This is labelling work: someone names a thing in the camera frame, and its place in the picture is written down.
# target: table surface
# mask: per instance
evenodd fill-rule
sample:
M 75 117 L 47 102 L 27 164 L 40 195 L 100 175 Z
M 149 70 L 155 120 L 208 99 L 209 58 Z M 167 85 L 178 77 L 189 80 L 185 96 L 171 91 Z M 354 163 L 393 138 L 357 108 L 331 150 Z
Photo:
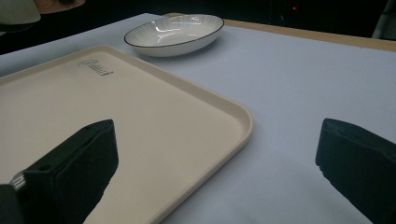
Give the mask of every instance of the table surface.
M 165 14 L 164 16 L 175 17 L 180 15 L 183 14 L 175 12 L 175 13 Z M 247 29 L 270 32 L 280 35 L 292 35 L 292 36 L 322 40 L 337 44 L 356 46 L 361 48 L 384 49 L 389 51 L 396 51 L 396 41 L 391 41 L 391 40 L 373 39 L 373 38 L 351 36 L 351 35 L 337 35 L 337 34 L 322 33 L 316 31 L 294 29 L 289 27 L 259 24 L 259 23 L 246 22 L 246 21 L 232 21 L 232 20 L 224 20 L 224 21 L 225 21 L 225 25 L 228 26 L 247 28 Z
M 128 31 L 159 18 L 142 14 L 1 55 L 0 77 L 109 45 L 244 105 L 254 118 L 249 143 L 163 223 L 370 223 L 323 177 L 315 156 L 325 118 L 357 124 L 396 142 L 393 43 L 363 39 L 364 44 L 350 46 L 292 34 L 311 32 L 281 27 L 280 33 L 290 35 L 275 34 L 262 31 L 275 27 L 238 21 L 226 21 L 208 47 L 177 57 L 147 57 L 124 43 Z M 12 177 L 4 168 L 3 183 Z M 18 172 L 18 164 L 8 171 Z

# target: plastic tray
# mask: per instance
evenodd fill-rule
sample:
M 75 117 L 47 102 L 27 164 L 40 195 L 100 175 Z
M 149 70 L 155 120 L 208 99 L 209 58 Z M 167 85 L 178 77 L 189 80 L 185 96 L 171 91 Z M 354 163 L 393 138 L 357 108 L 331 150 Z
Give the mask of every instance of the plastic tray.
M 100 46 L 0 78 L 0 178 L 113 119 L 120 166 L 85 223 L 158 223 L 247 141 L 244 107 Z

